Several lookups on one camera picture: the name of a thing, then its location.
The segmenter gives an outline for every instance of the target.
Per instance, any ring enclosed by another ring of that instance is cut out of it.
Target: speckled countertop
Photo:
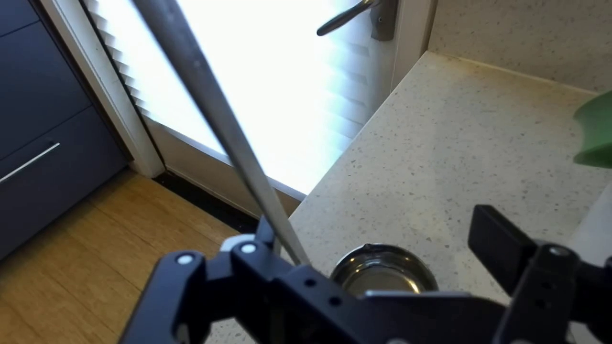
[[[507,302],[467,249],[472,207],[497,207],[526,234],[570,239],[610,173],[578,167],[576,88],[425,54],[352,148],[291,216],[329,274],[363,243],[415,253],[444,291]],[[210,343],[245,343],[231,323]]]

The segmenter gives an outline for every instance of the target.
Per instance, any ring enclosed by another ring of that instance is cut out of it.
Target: drawer handle
[[[21,167],[17,167],[15,171],[8,173],[6,176],[0,178],[0,184],[8,182],[10,178],[13,178],[15,174],[19,174],[21,171],[29,169],[31,165],[34,165],[36,161],[44,159],[46,155],[50,155],[52,151],[56,151],[59,148],[59,142],[56,142],[52,148],[40,151],[36,157],[29,159],[27,163],[23,163]]]

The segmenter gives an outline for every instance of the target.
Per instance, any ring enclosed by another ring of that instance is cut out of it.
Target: metal bowl
[[[369,291],[436,291],[436,280],[411,253],[392,245],[363,245],[348,253],[331,281],[362,299]]]

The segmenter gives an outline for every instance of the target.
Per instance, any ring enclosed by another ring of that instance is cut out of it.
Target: metal rod
[[[216,94],[210,85],[218,85],[209,67],[201,46],[197,44],[189,23],[186,22],[176,0],[138,0],[134,2],[144,22],[149,25],[157,43],[165,48],[176,75],[189,90],[195,106],[201,109],[220,146],[245,182],[247,190],[260,205],[277,239],[297,264],[308,264],[306,251],[298,241],[270,178],[260,167],[241,125],[230,104]]]
[[[29,169],[31,165],[34,165],[36,161],[44,159],[48,153],[56,151],[59,148],[59,142],[54,144],[52,148],[40,151],[38,155],[34,155],[33,159],[29,159],[27,163],[19,165],[15,171],[4,174],[0,178],[0,184],[6,184],[10,178],[13,178],[15,174],[19,174],[21,171]]]

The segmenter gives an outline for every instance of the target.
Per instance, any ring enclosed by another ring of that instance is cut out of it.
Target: cabinet drawer
[[[0,39],[0,159],[86,108],[90,100],[40,23]]]
[[[88,109],[0,161],[0,259],[122,169],[122,155]]]
[[[38,18],[29,0],[0,2],[0,37],[34,22]]]

